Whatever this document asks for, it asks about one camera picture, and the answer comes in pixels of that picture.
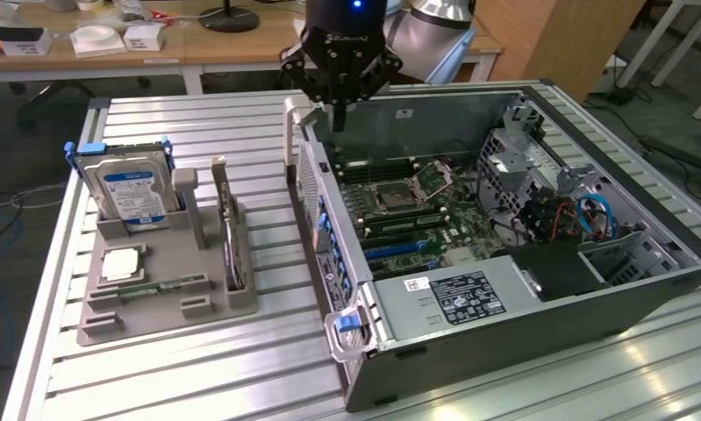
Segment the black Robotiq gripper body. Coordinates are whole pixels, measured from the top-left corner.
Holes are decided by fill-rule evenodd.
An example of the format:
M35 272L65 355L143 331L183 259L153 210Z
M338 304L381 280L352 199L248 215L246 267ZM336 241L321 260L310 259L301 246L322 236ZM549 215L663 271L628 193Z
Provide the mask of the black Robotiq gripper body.
M332 50L360 48L378 55L386 45L385 1L308 1L300 42L320 42Z

